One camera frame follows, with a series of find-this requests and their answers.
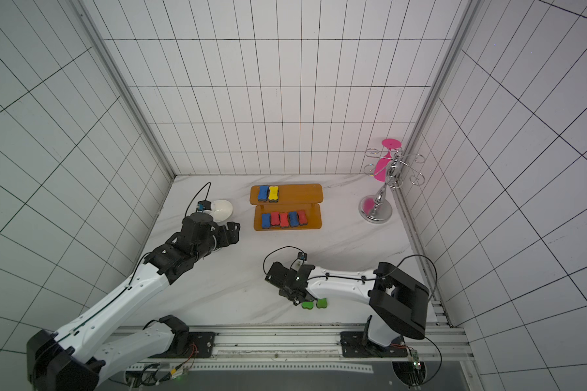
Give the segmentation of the blue eraser top shelf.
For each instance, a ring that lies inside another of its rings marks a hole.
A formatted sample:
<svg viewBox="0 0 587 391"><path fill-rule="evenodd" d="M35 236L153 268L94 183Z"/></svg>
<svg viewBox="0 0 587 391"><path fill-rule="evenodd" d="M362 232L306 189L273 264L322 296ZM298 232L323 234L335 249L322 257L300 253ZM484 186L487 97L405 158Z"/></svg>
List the blue eraser top shelf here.
<svg viewBox="0 0 587 391"><path fill-rule="evenodd" d="M266 185L262 185L259 186L259 193L257 196L257 200L259 202L267 202L268 201L268 197L269 197L269 186Z"/></svg>

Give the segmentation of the yellow eraser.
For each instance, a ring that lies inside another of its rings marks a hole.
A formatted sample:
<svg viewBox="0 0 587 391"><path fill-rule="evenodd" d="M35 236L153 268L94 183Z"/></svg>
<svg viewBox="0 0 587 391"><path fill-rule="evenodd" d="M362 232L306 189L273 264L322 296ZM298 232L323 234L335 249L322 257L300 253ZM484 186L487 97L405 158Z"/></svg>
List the yellow eraser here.
<svg viewBox="0 0 587 391"><path fill-rule="evenodd" d="M267 201L271 203L276 203L279 200L279 191L280 187L270 186L268 188Z"/></svg>

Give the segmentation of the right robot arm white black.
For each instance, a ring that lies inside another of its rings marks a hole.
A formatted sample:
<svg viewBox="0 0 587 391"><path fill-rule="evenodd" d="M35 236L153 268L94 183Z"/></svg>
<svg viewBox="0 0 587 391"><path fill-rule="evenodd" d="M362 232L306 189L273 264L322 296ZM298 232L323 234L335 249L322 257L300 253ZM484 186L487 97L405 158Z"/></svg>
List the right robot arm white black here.
<svg viewBox="0 0 587 391"><path fill-rule="evenodd" d="M397 337L423 340L426 336L430 290L387 262L363 271L327 270L314 265L270 267L265 280L296 306L320 299L353 301L369 306L373 314L368 339L388 347Z"/></svg>

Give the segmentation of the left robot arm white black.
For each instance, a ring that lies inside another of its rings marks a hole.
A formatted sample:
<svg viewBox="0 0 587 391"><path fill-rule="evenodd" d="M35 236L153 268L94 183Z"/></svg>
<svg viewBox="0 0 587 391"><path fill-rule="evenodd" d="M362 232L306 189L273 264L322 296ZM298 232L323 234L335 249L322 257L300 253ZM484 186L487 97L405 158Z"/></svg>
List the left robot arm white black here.
<svg viewBox="0 0 587 391"><path fill-rule="evenodd" d="M239 223L218 225L208 213L184 217L180 231L145 254L134 273L106 297L55 332L41 330L26 345L27 378L35 390L93 390L151 356L195 352L188 325L173 315L120 340L108 338L138 309L218 249L237 244Z"/></svg>

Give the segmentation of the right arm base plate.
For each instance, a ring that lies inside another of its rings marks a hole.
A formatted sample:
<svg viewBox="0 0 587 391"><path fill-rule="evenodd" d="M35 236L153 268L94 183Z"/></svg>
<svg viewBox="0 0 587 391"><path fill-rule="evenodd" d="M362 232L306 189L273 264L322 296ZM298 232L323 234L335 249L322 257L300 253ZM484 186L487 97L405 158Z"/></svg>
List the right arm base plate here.
<svg viewBox="0 0 587 391"><path fill-rule="evenodd" d="M344 358L407 358L409 353L403 347L382 347L366 337L363 332L341 332L339 345Z"/></svg>

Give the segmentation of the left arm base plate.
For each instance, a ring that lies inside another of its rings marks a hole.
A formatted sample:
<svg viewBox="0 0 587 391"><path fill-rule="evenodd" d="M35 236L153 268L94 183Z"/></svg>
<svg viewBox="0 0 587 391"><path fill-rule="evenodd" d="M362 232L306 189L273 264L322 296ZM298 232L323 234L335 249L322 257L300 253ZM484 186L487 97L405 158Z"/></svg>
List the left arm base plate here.
<svg viewBox="0 0 587 391"><path fill-rule="evenodd" d="M173 338L167 350L150 358L210 358L215 346L215 337L214 332L181 332L179 337Z"/></svg>

